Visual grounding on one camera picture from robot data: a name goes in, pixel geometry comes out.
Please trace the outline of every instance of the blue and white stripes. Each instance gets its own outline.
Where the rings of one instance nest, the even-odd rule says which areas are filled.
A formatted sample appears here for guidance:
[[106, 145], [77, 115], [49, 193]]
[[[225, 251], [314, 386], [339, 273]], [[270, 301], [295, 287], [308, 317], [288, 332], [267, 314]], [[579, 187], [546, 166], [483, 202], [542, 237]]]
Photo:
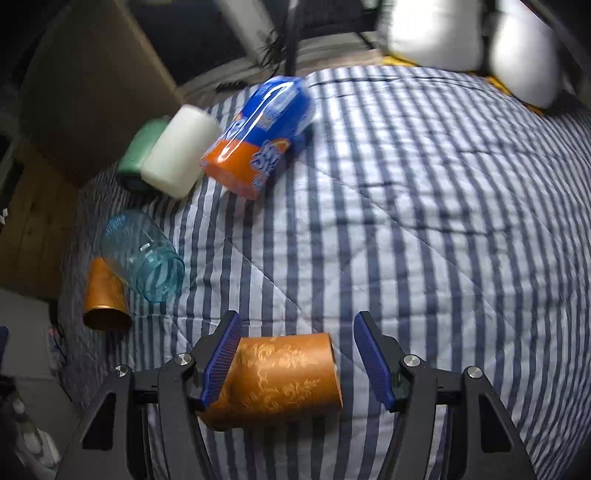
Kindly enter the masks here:
[[[66, 252], [63, 379], [87, 404], [109, 369], [158, 367], [237, 310], [243, 335], [329, 332], [344, 411], [277, 428], [202, 427], [220, 478], [376, 478], [394, 417], [374, 399], [352, 335], [369, 310], [432, 366], [484, 368], [541, 480], [591, 430], [591, 115], [564, 95], [543, 118], [484, 80], [405, 67], [308, 76], [314, 131], [246, 202], [205, 177], [186, 200], [139, 199], [113, 169], [79, 196]], [[211, 114], [222, 127], [254, 88]], [[107, 218], [134, 205], [186, 264], [182, 293], [131, 294], [126, 335], [85, 329], [87, 267]], [[155, 424], [157, 415], [152, 412]], [[440, 472], [444, 410], [429, 478]], [[164, 476], [157, 429], [156, 470]]]

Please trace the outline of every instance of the orange cup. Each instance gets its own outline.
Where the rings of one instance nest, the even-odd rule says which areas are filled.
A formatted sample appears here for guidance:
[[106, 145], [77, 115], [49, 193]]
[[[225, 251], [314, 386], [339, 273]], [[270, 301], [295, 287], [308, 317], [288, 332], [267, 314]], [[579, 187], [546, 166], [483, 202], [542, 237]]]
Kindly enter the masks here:
[[224, 431], [342, 409], [330, 335], [314, 333], [242, 338], [219, 398], [199, 416]]
[[125, 286], [101, 257], [90, 264], [83, 321], [94, 330], [127, 330], [131, 317]]

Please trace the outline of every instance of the orange label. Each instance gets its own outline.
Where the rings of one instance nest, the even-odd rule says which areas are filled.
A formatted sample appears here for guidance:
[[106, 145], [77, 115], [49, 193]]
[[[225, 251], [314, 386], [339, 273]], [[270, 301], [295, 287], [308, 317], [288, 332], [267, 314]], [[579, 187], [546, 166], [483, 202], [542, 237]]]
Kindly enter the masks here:
[[208, 164], [221, 168], [234, 178], [260, 189], [275, 169], [279, 156], [289, 148], [284, 138], [268, 141], [261, 147], [244, 140], [220, 140], [204, 157]]

